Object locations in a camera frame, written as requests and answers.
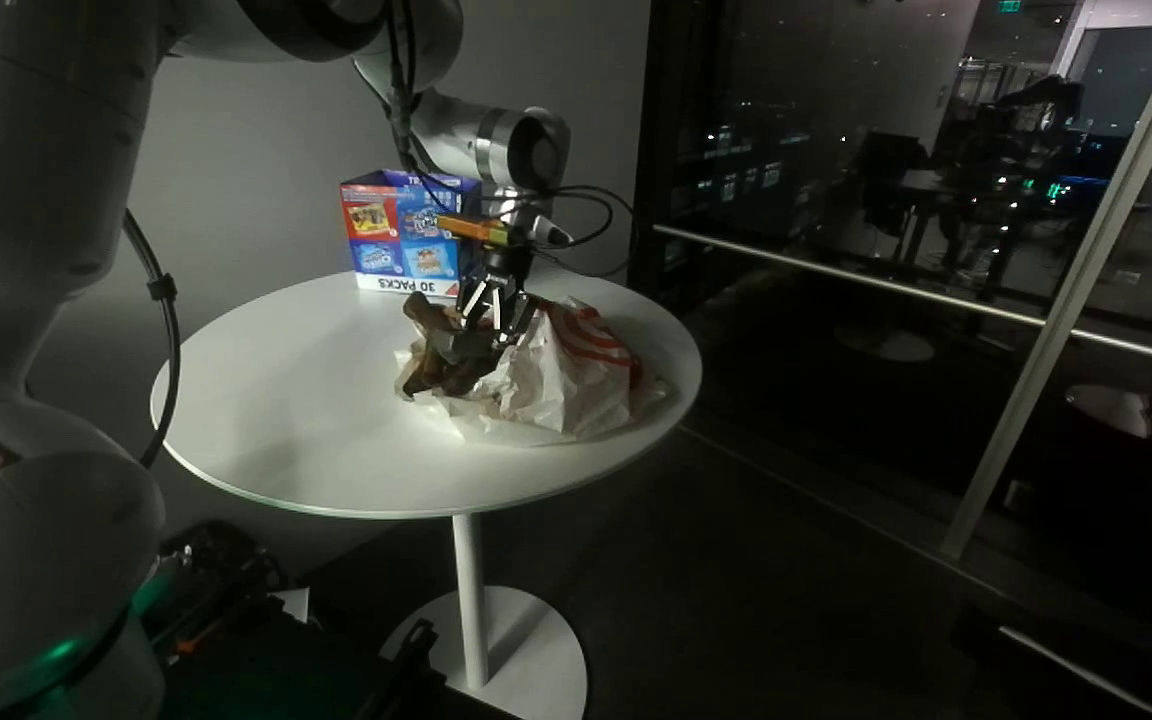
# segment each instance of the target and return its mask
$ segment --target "cereal box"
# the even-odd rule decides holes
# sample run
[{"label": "cereal box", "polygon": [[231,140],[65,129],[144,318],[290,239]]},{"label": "cereal box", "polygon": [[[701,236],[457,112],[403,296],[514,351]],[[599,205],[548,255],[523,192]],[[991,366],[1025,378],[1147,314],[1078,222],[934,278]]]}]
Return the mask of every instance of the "cereal box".
[{"label": "cereal box", "polygon": [[475,184],[380,167],[339,184],[346,261],[360,289],[457,299],[464,251],[441,218],[464,213]]}]

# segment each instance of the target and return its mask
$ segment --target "table pedestal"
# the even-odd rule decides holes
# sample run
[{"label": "table pedestal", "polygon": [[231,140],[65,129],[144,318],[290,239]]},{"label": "table pedestal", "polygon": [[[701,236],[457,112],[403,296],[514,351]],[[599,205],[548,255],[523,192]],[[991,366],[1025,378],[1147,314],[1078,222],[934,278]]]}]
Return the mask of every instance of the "table pedestal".
[{"label": "table pedestal", "polygon": [[479,601],[489,649],[479,688],[470,688],[464,677],[464,623],[457,592],[415,608],[383,639],[383,655],[395,655],[415,622],[433,622],[441,639],[426,653],[426,664],[444,672],[457,694],[523,720],[578,720],[586,703],[586,667],[572,623],[539,595],[521,589],[489,584],[479,589]]}]

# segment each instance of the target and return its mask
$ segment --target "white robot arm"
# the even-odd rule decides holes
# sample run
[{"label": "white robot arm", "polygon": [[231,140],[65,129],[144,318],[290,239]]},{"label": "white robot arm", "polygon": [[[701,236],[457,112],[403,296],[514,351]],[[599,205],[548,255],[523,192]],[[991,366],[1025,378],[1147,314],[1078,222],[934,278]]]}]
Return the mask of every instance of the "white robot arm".
[{"label": "white robot arm", "polygon": [[539,202],[565,178],[567,123],[543,110],[489,110],[435,94],[459,53],[459,30],[457,0],[395,0],[389,32],[357,53],[357,71],[392,117],[403,165],[470,178],[489,202]]},{"label": "white robot arm", "polygon": [[[457,0],[0,0],[0,714],[154,715],[158,703],[128,611],[154,563],[154,480],[92,425],[25,396],[56,308],[113,261],[154,65],[171,53],[331,60],[366,47],[360,65],[389,67],[374,47],[392,58],[395,14],[426,30],[407,60],[433,86],[457,58],[444,38],[459,38]],[[498,123],[459,129],[459,117],[469,105],[423,97],[410,117],[423,157],[514,184],[469,133]],[[565,144],[530,150],[543,150],[539,178],[523,184],[554,182]]]}]

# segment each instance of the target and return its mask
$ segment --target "crumpled paper bag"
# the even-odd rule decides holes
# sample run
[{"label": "crumpled paper bag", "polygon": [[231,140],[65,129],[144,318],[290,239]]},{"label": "crumpled paper bag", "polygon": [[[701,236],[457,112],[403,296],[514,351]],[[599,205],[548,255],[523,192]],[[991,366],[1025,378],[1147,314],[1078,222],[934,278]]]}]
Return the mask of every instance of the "crumpled paper bag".
[{"label": "crumpled paper bag", "polygon": [[464,440],[558,443],[628,430],[662,386],[586,306],[539,299],[521,344],[464,396],[418,393]]}]

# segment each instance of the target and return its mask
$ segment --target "brown object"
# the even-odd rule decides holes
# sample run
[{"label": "brown object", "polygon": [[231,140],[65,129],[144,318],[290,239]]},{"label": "brown object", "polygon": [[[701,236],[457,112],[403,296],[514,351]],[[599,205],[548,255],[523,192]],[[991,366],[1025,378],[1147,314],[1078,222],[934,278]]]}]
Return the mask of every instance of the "brown object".
[{"label": "brown object", "polygon": [[410,292],[403,318],[418,329],[415,370],[403,380],[403,396],[441,389],[444,396],[464,396],[485,372],[496,370],[498,351],[479,329],[457,329],[447,308]]}]

